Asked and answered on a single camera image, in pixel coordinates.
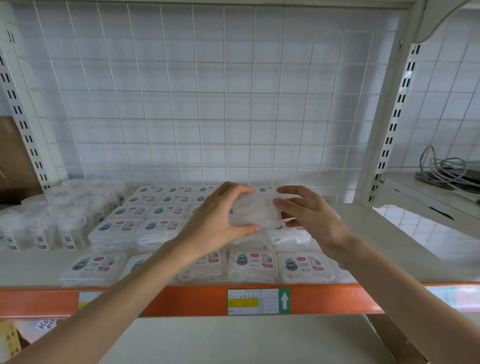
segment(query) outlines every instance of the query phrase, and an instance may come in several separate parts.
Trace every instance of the forearm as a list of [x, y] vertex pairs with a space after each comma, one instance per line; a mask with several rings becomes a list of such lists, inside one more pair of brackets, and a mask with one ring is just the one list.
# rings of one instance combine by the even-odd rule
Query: forearm
[[478, 362], [478, 326], [366, 242], [352, 238], [349, 248], [340, 263], [431, 363]]
[[165, 243], [137, 270], [11, 359], [9, 364], [97, 363], [153, 298], [191, 263]]

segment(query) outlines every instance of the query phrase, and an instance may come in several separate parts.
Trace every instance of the right hand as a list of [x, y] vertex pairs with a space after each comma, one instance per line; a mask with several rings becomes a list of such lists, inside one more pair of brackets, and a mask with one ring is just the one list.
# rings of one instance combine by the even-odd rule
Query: right hand
[[304, 186], [282, 186], [281, 194], [298, 194], [289, 199], [276, 198], [273, 204], [282, 211], [289, 228], [302, 226], [318, 242], [322, 251], [334, 260], [348, 249], [353, 234], [335, 215], [323, 197]]

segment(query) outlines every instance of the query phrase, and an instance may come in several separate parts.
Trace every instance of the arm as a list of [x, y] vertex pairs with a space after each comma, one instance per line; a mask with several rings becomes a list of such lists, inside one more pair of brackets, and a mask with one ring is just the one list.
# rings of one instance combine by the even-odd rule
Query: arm
[[322, 197], [303, 186], [278, 192], [302, 197], [274, 200], [283, 218], [295, 218], [287, 226], [303, 226], [329, 258], [343, 264], [431, 363], [478, 362], [480, 327], [349, 232]]
[[134, 272], [21, 351], [9, 364], [97, 363], [153, 298], [195, 259], [260, 230], [232, 226], [228, 212], [249, 186], [226, 182], [198, 208], [180, 234]]

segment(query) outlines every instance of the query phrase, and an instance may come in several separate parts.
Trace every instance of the white tile wall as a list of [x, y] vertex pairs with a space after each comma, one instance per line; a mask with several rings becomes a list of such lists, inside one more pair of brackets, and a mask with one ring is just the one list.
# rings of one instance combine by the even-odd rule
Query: white tile wall
[[390, 168], [418, 170], [420, 155], [430, 143], [439, 158], [478, 159], [479, 39], [480, 11], [459, 10], [421, 44]]
[[480, 269], [480, 240], [393, 205], [375, 210], [445, 262]]
[[13, 6], [70, 177], [302, 183], [351, 202], [401, 11]]

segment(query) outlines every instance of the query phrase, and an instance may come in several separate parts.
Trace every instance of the hand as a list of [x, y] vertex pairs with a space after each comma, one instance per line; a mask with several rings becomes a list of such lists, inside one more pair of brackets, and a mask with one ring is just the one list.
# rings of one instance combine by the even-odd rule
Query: hand
[[225, 182], [200, 205], [174, 240], [198, 259], [228, 242], [259, 232], [262, 228], [258, 225], [233, 226], [228, 221], [233, 201], [240, 194], [254, 192], [244, 184]]
[[286, 226], [304, 227], [329, 258], [338, 260], [339, 254], [348, 248], [353, 234], [335, 215], [324, 198], [304, 186], [282, 186], [278, 187], [277, 191], [302, 197], [273, 200], [273, 204], [282, 211], [282, 218], [294, 218], [287, 221]]

